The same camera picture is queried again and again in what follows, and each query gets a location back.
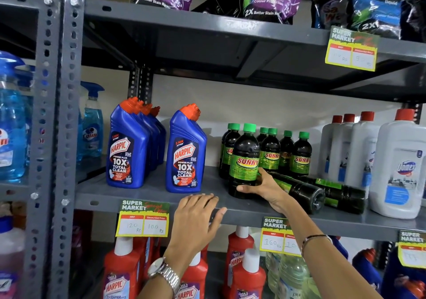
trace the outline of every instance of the white cap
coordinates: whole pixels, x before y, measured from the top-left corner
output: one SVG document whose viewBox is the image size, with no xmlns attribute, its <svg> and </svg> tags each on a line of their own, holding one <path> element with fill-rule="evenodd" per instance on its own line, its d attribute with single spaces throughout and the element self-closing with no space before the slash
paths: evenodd
<svg viewBox="0 0 426 299">
<path fill-rule="evenodd" d="M 237 226 L 237 230 L 235 234 L 239 238 L 247 238 L 248 237 L 248 226 Z"/>
<path fill-rule="evenodd" d="M 242 258 L 242 267 L 250 273 L 259 271 L 260 252 L 256 249 L 246 249 Z"/>
<path fill-rule="evenodd" d="M 189 264 L 190 267 L 194 267 L 198 265 L 201 261 L 201 252 L 198 252 L 195 254 L 195 257 L 192 259 L 191 263 Z"/>
<path fill-rule="evenodd" d="M 133 250 L 133 237 L 119 236 L 115 241 L 114 254 L 125 256 Z"/>
</svg>

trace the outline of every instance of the green cap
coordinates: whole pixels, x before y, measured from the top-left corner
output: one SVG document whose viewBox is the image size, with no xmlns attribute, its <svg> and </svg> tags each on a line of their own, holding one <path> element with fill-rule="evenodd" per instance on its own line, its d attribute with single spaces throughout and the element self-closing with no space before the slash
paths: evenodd
<svg viewBox="0 0 426 299">
<path fill-rule="evenodd" d="M 299 132 L 299 138 L 300 139 L 309 139 L 309 132 L 303 132 L 303 131 L 300 131 Z"/>
<path fill-rule="evenodd" d="M 244 123 L 243 131 L 255 133 L 256 132 L 256 124 Z"/>
<path fill-rule="evenodd" d="M 239 123 L 230 123 L 228 124 L 228 130 L 237 130 L 239 131 L 240 124 Z"/>
<path fill-rule="evenodd" d="M 268 134 L 276 135 L 276 134 L 277 134 L 277 132 L 278 132 L 278 129 L 277 129 L 276 127 L 270 127 L 270 128 L 268 129 Z"/>
</svg>

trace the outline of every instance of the black bottle lying on shelf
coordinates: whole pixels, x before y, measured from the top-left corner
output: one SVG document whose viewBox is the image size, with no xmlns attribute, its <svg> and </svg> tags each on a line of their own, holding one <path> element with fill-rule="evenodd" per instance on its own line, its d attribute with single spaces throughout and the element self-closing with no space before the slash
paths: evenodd
<svg viewBox="0 0 426 299">
<path fill-rule="evenodd" d="M 325 204 L 330 207 L 353 214 L 362 214 L 365 210 L 367 205 L 365 190 L 308 176 L 297 177 L 297 179 L 324 189 Z"/>
<path fill-rule="evenodd" d="M 316 214 L 324 207 L 325 192 L 322 188 L 301 182 L 280 173 L 269 173 L 275 182 L 293 197 L 308 214 Z"/>
</svg>

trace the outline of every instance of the red cap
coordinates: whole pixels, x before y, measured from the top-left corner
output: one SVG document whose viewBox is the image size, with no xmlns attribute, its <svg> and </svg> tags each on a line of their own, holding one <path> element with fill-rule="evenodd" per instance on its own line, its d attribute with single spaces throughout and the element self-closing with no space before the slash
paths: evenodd
<svg viewBox="0 0 426 299">
<path fill-rule="evenodd" d="M 360 121 L 374 121 L 374 112 L 371 112 L 371 111 L 361 112 Z"/>
<path fill-rule="evenodd" d="M 159 106 L 151 108 L 151 111 L 150 111 L 150 113 L 152 115 L 154 115 L 155 117 L 157 117 L 157 115 L 158 115 L 159 112 L 160 112 L 160 107 Z"/>
<path fill-rule="evenodd" d="M 404 287 L 407 288 L 416 298 L 423 298 L 425 284 L 422 281 L 407 280 L 404 282 Z"/>
<path fill-rule="evenodd" d="M 414 113 L 414 109 L 398 109 L 395 121 L 413 121 Z"/>
<path fill-rule="evenodd" d="M 374 262 L 374 258 L 376 257 L 376 250 L 373 249 L 373 248 L 363 250 L 363 255 L 365 256 L 365 258 L 367 260 L 370 261 L 370 263 L 373 263 Z"/>
<path fill-rule="evenodd" d="M 355 122 L 355 114 L 345 114 L 343 116 L 343 121 L 344 122 Z"/>
<path fill-rule="evenodd" d="M 128 99 L 122 101 L 120 103 L 120 107 L 129 114 L 135 112 L 137 108 L 138 98 L 137 97 L 129 97 Z"/>
<path fill-rule="evenodd" d="M 341 115 L 333 115 L 332 123 L 342 123 L 342 116 Z"/>
<path fill-rule="evenodd" d="M 197 104 L 192 103 L 184 106 L 180 111 L 190 120 L 196 121 L 200 117 L 201 111 L 198 108 Z"/>
</svg>

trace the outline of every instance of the yellow price tag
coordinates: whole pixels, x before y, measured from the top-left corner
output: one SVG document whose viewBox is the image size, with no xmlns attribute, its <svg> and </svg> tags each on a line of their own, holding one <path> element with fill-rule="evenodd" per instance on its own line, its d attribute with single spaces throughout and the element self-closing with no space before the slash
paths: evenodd
<svg viewBox="0 0 426 299">
<path fill-rule="evenodd" d="M 121 203 L 115 236 L 167 237 L 169 203 L 125 199 Z"/>
<path fill-rule="evenodd" d="M 331 27 L 325 63 L 359 70 L 376 70 L 380 36 Z"/>
<path fill-rule="evenodd" d="M 279 217 L 263 218 L 260 250 L 302 256 L 288 219 Z"/>
<path fill-rule="evenodd" d="M 426 233 L 400 231 L 398 258 L 404 267 L 426 269 Z"/>
</svg>

